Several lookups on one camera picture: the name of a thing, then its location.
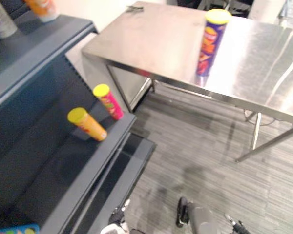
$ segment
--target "striped carpet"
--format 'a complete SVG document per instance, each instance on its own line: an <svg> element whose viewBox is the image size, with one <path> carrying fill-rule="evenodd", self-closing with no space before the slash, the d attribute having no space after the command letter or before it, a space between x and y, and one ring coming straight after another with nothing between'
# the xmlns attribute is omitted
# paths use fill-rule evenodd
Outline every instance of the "striped carpet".
<svg viewBox="0 0 293 234"><path fill-rule="evenodd" d="M224 218L229 213L252 234L293 234L293 137L237 164L253 131L241 109L158 85L135 114L133 132L157 148L130 196L130 227L146 234L192 233L174 224L183 195L213 211L220 233L231 233ZM258 144L289 128L279 121L261 127Z"/></svg>

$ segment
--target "orange chip canister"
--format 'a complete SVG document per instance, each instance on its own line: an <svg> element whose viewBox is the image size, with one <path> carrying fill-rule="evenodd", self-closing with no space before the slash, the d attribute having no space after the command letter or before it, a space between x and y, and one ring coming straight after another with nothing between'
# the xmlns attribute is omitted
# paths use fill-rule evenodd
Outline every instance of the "orange chip canister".
<svg viewBox="0 0 293 234"><path fill-rule="evenodd" d="M97 141L102 141L107 137L106 130L83 107L71 110L67 119Z"/></svg>
<svg viewBox="0 0 293 234"><path fill-rule="evenodd" d="M212 9L206 12L206 25L196 74L207 77L214 63L220 41L231 14L223 9Z"/></svg>
<svg viewBox="0 0 293 234"><path fill-rule="evenodd" d="M114 119L121 119L124 113L107 84L99 84L93 89L96 96Z"/></svg>
<svg viewBox="0 0 293 234"><path fill-rule="evenodd" d="M42 22L49 22L59 16L53 0L25 0L25 2Z"/></svg>

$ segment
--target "metal surface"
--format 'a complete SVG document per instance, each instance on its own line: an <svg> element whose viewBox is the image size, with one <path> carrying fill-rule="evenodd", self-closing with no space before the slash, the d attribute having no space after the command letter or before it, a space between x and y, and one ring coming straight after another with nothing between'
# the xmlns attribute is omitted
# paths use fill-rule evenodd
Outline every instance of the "metal surface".
<svg viewBox="0 0 293 234"><path fill-rule="evenodd" d="M233 17L209 78L197 78L205 12L137 2L83 49L91 59L293 123L293 30Z"/></svg>
<svg viewBox="0 0 293 234"><path fill-rule="evenodd" d="M252 138L252 143L251 143L251 150L254 150L256 147L261 119L262 119L262 113L257 113L256 124L254 127L253 138Z"/></svg>
<svg viewBox="0 0 293 234"><path fill-rule="evenodd" d="M116 86L117 89L118 89L118 92L119 92L120 95L122 96L122 99L123 99L123 101L124 101L124 103L125 103L125 105L126 105L128 111L129 111L130 113L132 113L132 108L131 108L131 106L130 106L130 104L129 104L127 98L126 98L126 95L125 95L125 93L124 93L124 91L123 91L123 89L122 89L120 83L118 82L118 80L117 80L117 78L116 78L116 75L115 75L115 73L114 73L114 71L113 71L113 68L110 67L109 65L106 65L106 68L107 68L108 73L109 73L109 75L111 76L112 80L114 81L114 84L115 84L115 86Z"/></svg>
<svg viewBox="0 0 293 234"><path fill-rule="evenodd" d="M135 97L132 99L131 103L130 103L130 108L133 110L136 105L138 104L140 98L146 93L146 91L148 90L148 88L152 85L152 81L151 78L146 78L145 82L143 83L143 85L141 86L141 88L139 89L139 91L137 92L137 94L135 95Z"/></svg>
<svg viewBox="0 0 293 234"><path fill-rule="evenodd" d="M263 150L267 149L267 148L270 148L280 142L283 142L285 141L286 139L290 138L293 136L293 127L286 131L285 133L275 137L274 139L268 141L267 143L257 147L256 149L254 150L251 150L250 152L248 152L247 154L243 155L242 157L238 158L235 160L235 162L242 162L248 158L250 158L252 155L255 155L259 152L262 152Z"/></svg>

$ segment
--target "yellow lid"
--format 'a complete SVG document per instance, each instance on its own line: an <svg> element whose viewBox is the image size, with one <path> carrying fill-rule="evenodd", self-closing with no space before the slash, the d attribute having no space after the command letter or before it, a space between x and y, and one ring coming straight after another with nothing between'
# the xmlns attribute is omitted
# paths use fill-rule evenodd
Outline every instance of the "yellow lid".
<svg viewBox="0 0 293 234"><path fill-rule="evenodd" d="M36 232L34 231L34 230L32 230L32 229L30 229L30 228L27 228L26 230L25 230L25 234L35 234Z"/></svg>
<svg viewBox="0 0 293 234"><path fill-rule="evenodd" d="M103 97L109 93L109 86L107 84L98 84L93 89L93 95L96 97Z"/></svg>
<svg viewBox="0 0 293 234"><path fill-rule="evenodd" d="M87 111L83 107L77 107L68 113L67 119L72 123L79 123L85 118L86 115Z"/></svg>
<svg viewBox="0 0 293 234"><path fill-rule="evenodd" d="M207 11L205 17L210 23L225 24L229 22L231 14L229 11L223 9L212 9Z"/></svg>

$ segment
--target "purple chip canister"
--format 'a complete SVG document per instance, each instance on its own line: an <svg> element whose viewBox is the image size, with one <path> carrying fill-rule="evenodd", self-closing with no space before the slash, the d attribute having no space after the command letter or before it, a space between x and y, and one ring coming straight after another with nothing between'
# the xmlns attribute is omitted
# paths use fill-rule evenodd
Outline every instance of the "purple chip canister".
<svg viewBox="0 0 293 234"><path fill-rule="evenodd" d="M231 18L229 11L212 9L206 13L206 25L202 38L199 62L196 69L198 76L207 77L214 63L216 53Z"/></svg>

